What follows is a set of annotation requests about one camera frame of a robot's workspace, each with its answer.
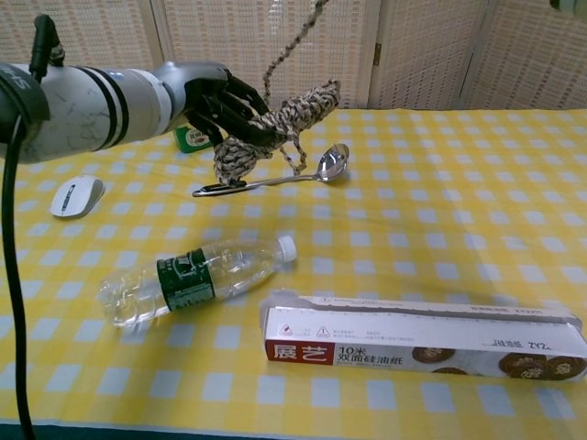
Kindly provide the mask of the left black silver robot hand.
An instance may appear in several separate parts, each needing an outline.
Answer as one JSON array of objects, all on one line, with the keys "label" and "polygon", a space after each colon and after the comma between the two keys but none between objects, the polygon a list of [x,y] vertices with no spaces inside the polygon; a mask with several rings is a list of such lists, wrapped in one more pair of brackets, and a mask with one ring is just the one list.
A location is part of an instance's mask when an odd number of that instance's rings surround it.
[{"label": "left black silver robot hand", "polygon": [[169,131],[187,122],[214,144],[223,132],[255,146],[268,146],[278,137],[273,129],[250,123],[269,112],[257,90],[233,75],[222,63],[167,61],[154,71],[172,102]]}]

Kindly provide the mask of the yellow white checkered tablecloth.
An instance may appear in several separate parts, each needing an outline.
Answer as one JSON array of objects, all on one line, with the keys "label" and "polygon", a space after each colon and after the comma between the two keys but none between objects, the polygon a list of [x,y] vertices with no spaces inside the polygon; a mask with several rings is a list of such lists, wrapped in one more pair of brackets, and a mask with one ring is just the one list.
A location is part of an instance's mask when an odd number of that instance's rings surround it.
[{"label": "yellow white checkered tablecloth", "polygon": [[[349,146],[333,184],[194,198],[212,154],[172,137],[19,169],[16,229],[37,423],[404,440],[587,440],[576,383],[274,363],[259,304],[303,295],[568,310],[587,324],[587,111],[346,110],[305,132],[308,163]],[[105,193],[50,213],[69,179]],[[253,293],[137,331],[100,281],[225,238],[290,236],[299,255]]]}]

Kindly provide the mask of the yellow-lid green container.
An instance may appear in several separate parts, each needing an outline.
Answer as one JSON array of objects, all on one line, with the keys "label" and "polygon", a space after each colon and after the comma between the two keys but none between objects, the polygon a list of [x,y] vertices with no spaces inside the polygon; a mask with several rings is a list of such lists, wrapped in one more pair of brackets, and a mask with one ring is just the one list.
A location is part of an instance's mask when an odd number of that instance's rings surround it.
[{"label": "yellow-lid green container", "polygon": [[184,154],[210,149],[215,145],[206,134],[189,125],[177,127],[174,137],[178,149]]}]

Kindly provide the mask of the white computer mouse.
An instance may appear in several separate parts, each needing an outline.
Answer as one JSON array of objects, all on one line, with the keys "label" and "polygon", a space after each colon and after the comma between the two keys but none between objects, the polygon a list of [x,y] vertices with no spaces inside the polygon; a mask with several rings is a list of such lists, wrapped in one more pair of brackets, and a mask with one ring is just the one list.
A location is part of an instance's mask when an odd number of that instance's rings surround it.
[{"label": "white computer mouse", "polygon": [[90,213],[105,193],[102,180],[80,175],[66,181],[55,193],[50,213],[58,218],[79,218]]}]

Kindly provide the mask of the clear green-label water bottle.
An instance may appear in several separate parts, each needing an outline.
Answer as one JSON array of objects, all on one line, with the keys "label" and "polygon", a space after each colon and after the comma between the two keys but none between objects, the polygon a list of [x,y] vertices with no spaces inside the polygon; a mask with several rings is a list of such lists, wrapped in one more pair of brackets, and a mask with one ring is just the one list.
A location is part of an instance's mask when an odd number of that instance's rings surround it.
[{"label": "clear green-label water bottle", "polygon": [[97,298],[117,327],[248,293],[297,258],[291,236],[221,240],[105,278]]}]

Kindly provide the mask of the beige woven folding screen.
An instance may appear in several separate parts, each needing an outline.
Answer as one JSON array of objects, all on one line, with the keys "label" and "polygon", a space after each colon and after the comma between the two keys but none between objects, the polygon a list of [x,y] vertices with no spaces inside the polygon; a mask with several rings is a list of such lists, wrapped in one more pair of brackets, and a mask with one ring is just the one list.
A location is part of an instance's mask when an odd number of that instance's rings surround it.
[{"label": "beige woven folding screen", "polygon": [[587,22],[549,0],[0,0],[0,61],[27,62],[34,20],[72,65],[218,61],[271,102],[328,79],[347,108],[587,109]]}]

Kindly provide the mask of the white baking paper box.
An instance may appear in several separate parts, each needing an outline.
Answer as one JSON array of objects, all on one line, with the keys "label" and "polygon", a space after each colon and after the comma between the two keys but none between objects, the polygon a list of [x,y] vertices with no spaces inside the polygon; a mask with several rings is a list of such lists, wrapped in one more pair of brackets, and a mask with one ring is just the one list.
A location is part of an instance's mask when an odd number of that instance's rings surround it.
[{"label": "white baking paper box", "polygon": [[553,309],[276,291],[260,304],[260,329],[271,361],[524,380],[587,376],[581,319]]}]

